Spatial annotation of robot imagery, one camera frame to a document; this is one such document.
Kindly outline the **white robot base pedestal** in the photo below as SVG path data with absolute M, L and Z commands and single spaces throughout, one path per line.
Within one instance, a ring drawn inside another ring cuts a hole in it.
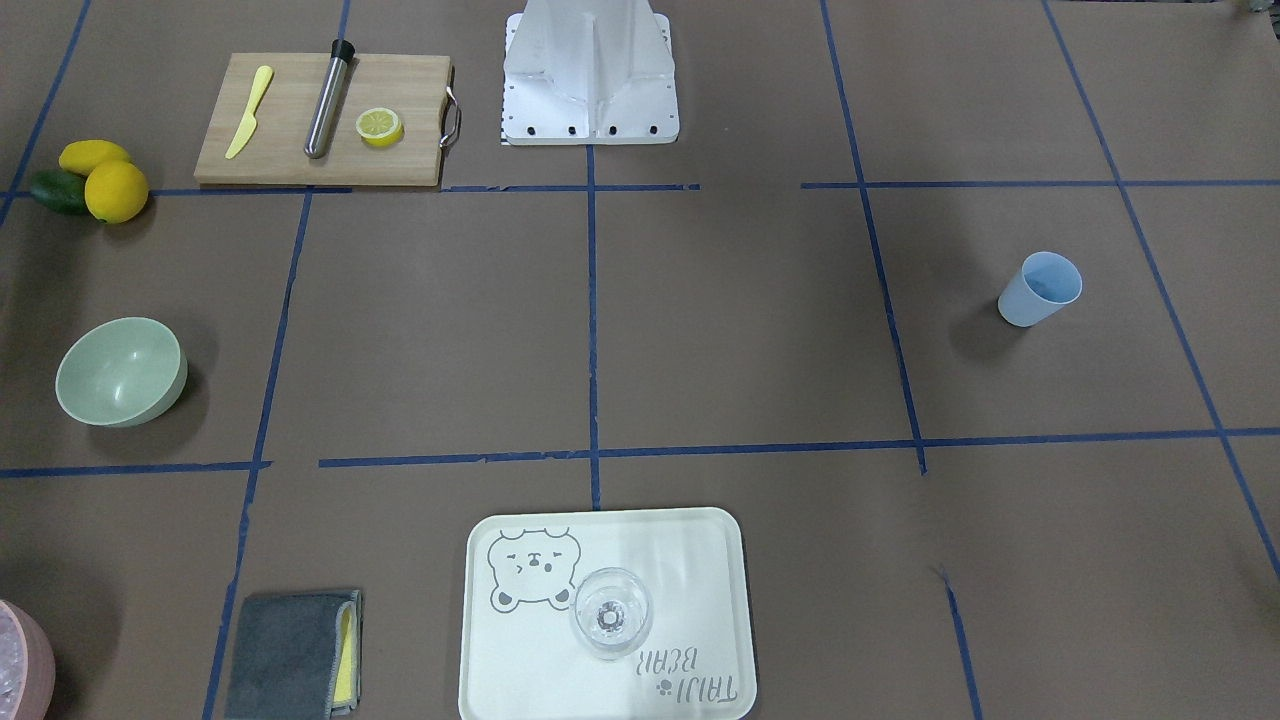
M 648 1 L 529 1 L 506 20 L 503 72 L 502 143 L 678 140 L 671 23 Z

